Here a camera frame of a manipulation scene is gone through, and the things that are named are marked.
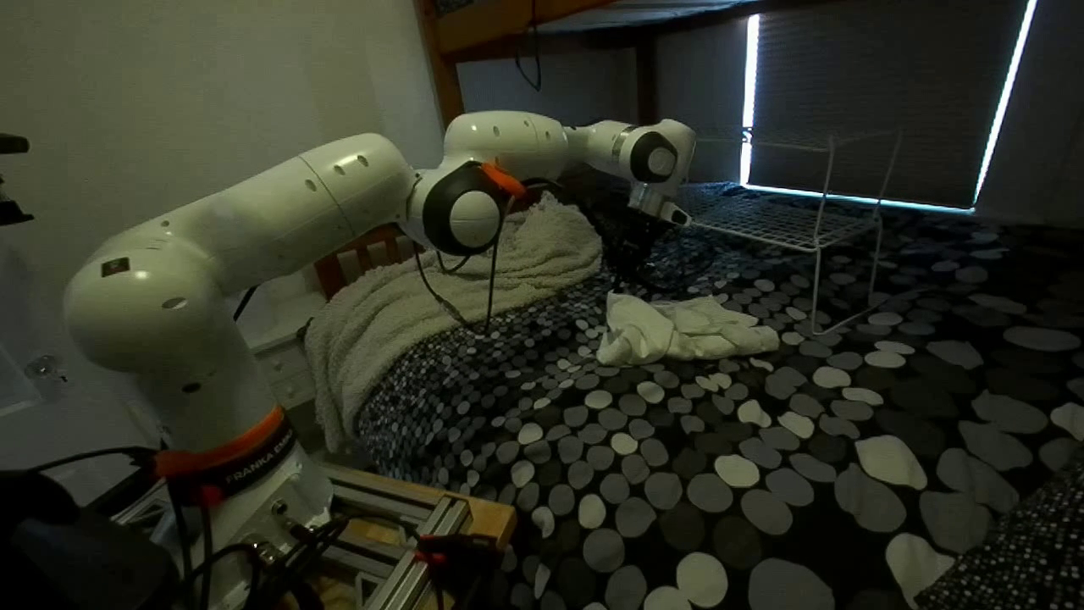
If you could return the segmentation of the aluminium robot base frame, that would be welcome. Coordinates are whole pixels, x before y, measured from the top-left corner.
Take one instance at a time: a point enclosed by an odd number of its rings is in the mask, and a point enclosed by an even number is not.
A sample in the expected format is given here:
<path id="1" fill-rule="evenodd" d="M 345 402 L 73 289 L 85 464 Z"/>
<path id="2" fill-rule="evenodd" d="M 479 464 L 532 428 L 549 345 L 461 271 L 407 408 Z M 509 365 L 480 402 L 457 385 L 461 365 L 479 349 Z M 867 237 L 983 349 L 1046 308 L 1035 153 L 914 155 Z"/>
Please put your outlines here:
<path id="1" fill-rule="evenodd" d="M 176 526 L 194 516 L 190 591 L 207 610 L 271 610 L 308 603 L 308 571 L 328 569 L 356 587 L 361 610 L 436 610 L 486 558 L 503 558 L 514 509 L 415 481 L 287 456 L 230 488 L 159 456 L 143 474 L 174 500 Z"/>

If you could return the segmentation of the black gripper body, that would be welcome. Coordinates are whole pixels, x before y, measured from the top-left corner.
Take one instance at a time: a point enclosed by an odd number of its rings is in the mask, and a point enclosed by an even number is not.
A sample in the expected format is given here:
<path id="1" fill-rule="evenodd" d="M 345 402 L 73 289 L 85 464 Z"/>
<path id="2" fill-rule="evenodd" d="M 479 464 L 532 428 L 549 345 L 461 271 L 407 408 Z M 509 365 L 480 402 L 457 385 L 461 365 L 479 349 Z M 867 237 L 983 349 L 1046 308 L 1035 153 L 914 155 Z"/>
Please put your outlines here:
<path id="1" fill-rule="evenodd" d="M 588 218 L 602 237 L 607 267 L 623 278 L 636 280 L 649 256 L 654 255 L 658 242 L 667 235 L 667 222 L 635 209 L 627 193 L 617 187 L 598 187 L 588 193 Z"/>

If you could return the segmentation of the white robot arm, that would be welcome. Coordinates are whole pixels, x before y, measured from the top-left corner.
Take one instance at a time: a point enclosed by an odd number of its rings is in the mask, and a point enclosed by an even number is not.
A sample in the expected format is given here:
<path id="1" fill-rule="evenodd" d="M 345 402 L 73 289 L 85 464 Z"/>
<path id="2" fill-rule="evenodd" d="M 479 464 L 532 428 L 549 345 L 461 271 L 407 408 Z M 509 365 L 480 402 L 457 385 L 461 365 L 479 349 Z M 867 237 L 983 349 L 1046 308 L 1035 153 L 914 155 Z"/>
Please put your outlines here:
<path id="1" fill-rule="evenodd" d="M 230 295 L 387 222 L 441 255 L 480 255 L 532 183 L 591 167 L 670 187 L 692 155 L 694 127 L 678 118 L 567 125 L 519 109 L 451 118 L 432 170 L 381 131 L 345 136 L 101 242 L 63 315 L 93 361 L 128 374 L 159 409 L 170 443 L 152 474 L 179 500 L 224 516 L 285 486 L 323 498 L 325 478 L 271 401 Z"/>

